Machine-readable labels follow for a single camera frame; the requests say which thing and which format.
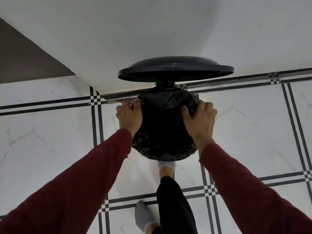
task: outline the person's left arm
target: person's left arm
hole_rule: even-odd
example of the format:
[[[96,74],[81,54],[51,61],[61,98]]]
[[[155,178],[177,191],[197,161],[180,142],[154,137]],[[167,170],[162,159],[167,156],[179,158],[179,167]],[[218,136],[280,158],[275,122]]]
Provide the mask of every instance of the person's left arm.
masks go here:
[[[0,233],[86,233],[142,123],[140,101],[117,108],[119,129],[0,221]]]

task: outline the red sleeve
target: red sleeve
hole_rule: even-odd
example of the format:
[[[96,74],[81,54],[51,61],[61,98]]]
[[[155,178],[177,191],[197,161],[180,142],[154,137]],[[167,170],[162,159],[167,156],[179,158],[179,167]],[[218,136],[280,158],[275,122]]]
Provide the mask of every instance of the red sleeve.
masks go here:
[[[86,233],[112,187],[132,137],[118,130],[0,221],[0,233]]]
[[[240,231],[245,233],[312,233],[312,220],[266,186],[216,144],[205,147],[199,160]]]

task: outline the trash can lid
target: trash can lid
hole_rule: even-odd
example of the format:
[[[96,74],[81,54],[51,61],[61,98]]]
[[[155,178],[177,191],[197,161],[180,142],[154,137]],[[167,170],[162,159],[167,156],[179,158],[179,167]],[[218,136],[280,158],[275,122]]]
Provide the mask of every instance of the trash can lid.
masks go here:
[[[234,67],[204,57],[166,56],[138,61],[118,72],[118,78],[134,82],[192,81],[234,73]]]

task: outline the black plastic bag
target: black plastic bag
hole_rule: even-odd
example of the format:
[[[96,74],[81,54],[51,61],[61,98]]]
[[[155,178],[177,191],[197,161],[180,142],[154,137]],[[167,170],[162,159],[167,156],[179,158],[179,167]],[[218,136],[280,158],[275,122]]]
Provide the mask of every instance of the black plastic bag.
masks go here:
[[[181,113],[187,106],[191,116],[197,104],[195,96],[172,84],[158,83],[138,96],[143,122],[133,138],[132,147],[143,156],[158,161],[178,161],[196,152]]]

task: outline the tile floor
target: tile floor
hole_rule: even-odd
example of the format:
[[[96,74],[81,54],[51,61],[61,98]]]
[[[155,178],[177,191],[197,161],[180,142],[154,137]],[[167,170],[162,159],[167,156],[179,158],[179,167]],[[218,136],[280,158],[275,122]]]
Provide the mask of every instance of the tile floor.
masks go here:
[[[218,110],[215,141],[312,218],[312,81],[207,93]],[[76,76],[0,85],[0,215],[5,216],[118,130],[115,108]],[[198,153],[176,163],[176,181],[198,233],[240,233]],[[138,200],[156,216],[157,162],[134,149],[88,233],[141,233]]]

